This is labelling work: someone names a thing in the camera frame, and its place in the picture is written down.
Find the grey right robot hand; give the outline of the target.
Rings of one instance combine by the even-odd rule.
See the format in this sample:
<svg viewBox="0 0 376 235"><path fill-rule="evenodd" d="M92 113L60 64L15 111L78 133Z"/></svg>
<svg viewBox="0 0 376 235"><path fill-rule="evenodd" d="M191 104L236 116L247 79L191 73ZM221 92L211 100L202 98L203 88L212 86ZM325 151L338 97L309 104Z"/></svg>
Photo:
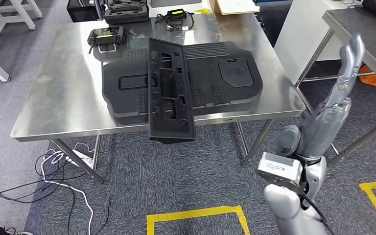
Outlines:
<svg viewBox="0 0 376 235"><path fill-rule="evenodd" d="M288 125L281 131L277 155L308 164L318 162L340 131L352 105L350 93L365 54L361 35L352 36L339 53L341 68L328 97L298 125Z"/></svg>

